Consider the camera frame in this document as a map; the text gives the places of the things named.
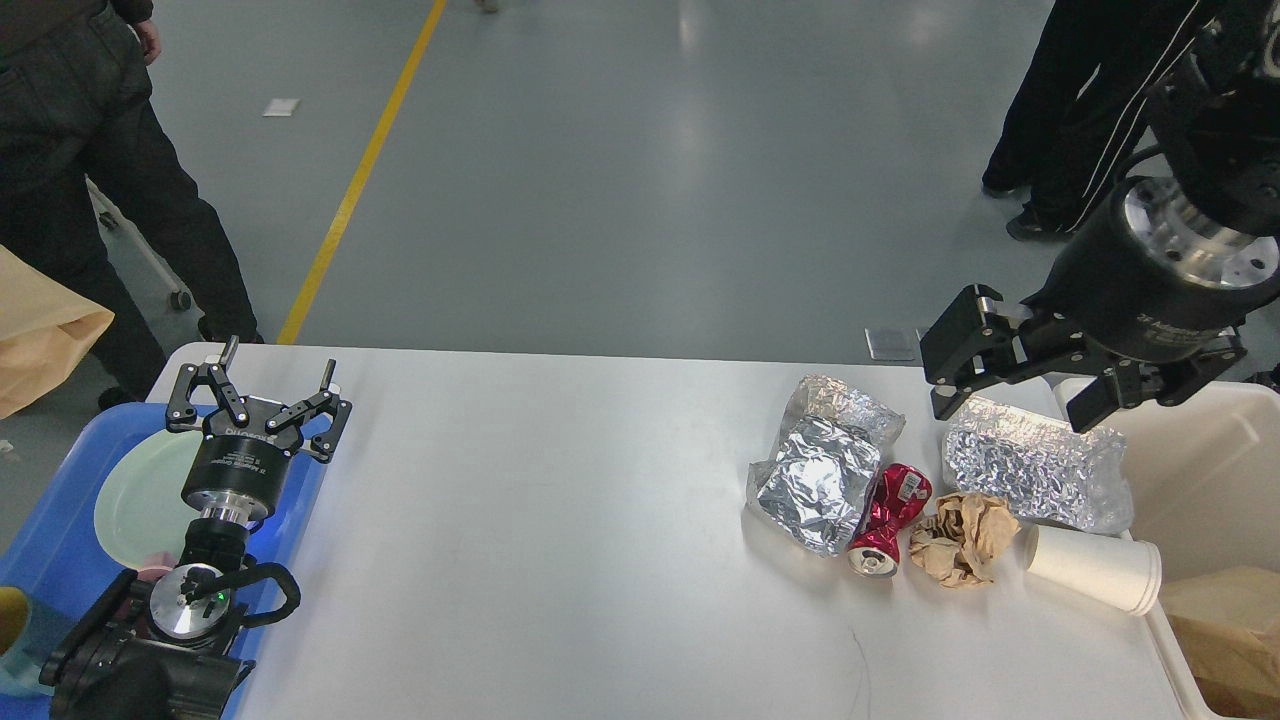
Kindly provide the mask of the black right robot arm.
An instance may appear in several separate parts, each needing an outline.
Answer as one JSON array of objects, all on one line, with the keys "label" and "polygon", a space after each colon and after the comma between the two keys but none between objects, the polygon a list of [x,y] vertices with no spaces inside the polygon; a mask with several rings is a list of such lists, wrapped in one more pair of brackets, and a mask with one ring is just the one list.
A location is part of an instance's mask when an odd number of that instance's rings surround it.
[{"label": "black right robot arm", "polygon": [[1018,304],[961,290],[924,333],[934,418],[978,389],[1051,372],[1092,382],[1076,432],[1185,402],[1245,356],[1236,328],[1277,297],[1277,4],[1228,1],[1148,92],[1170,176],[1115,186]]}]

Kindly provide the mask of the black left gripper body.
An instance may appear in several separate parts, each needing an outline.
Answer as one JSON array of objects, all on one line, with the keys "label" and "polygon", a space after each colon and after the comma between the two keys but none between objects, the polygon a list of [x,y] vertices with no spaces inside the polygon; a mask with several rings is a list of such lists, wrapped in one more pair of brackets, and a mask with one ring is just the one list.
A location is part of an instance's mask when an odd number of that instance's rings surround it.
[{"label": "black left gripper body", "polygon": [[283,404],[246,398],[248,425],[238,427],[229,411],[219,409],[204,419],[204,434],[180,491],[182,500],[204,510],[218,495],[250,500],[250,519],[275,514],[292,456],[303,443],[301,425],[269,429],[266,423],[285,410]]}]

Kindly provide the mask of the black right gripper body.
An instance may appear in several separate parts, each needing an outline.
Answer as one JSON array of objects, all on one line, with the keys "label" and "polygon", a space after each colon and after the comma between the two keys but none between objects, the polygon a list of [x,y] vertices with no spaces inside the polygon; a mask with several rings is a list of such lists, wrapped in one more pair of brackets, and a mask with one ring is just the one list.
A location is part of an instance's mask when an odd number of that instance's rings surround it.
[{"label": "black right gripper body", "polygon": [[1277,297],[1277,191],[1196,206],[1172,177],[1133,177],[1091,215],[1028,306],[1112,354],[1189,357]]}]

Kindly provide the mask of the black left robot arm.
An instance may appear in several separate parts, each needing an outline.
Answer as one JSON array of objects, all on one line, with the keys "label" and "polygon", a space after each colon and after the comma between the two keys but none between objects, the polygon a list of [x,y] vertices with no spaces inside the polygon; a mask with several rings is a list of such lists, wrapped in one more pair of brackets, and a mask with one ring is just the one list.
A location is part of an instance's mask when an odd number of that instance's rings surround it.
[{"label": "black left robot arm", "polygon": [[242,395],[228,375],[237,346],[183,365],[166,405],[165,433],[198,441],[175,565],[154,579],[119,571],[49,655],[54,719],[219,719],[256,665],[236,643],[301,605],[287,564],[319,483],[300,465],[332,461],[353,406],[334,360],[297,402]]}]

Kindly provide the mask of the person bare hand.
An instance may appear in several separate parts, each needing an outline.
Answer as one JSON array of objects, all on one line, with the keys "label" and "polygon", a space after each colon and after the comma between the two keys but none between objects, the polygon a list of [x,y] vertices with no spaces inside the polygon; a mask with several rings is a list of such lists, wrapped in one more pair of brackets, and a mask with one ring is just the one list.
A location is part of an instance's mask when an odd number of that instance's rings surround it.
[{"label": "person bare hand", "polygon": [[143,64],[151,67],[163,54],[161,35],[155,19],[131,20],[128,26],[140,44]]}]

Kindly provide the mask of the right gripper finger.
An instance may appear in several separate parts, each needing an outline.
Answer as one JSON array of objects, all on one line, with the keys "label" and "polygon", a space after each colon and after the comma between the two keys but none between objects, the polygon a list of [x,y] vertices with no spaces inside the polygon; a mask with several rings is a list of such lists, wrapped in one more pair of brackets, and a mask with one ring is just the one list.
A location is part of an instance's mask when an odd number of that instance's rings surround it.
[{"label": "right gripper finger", "polygon": [[920,338],[931,402],[948,420],[979,389],[1082,365],[1091,351],[1076,323],[1009,302],[986,284],[964,287]]},{"label": "right gripper finger", "polygon": [[1247,354],[1236,334],[1221,334],[1174,363],[1107,356],[1096,378],[1068,402],[1068,419],[1076,433],[1085,433],[1120,409],[1152,400],[1166,407],[1184,404]]}]

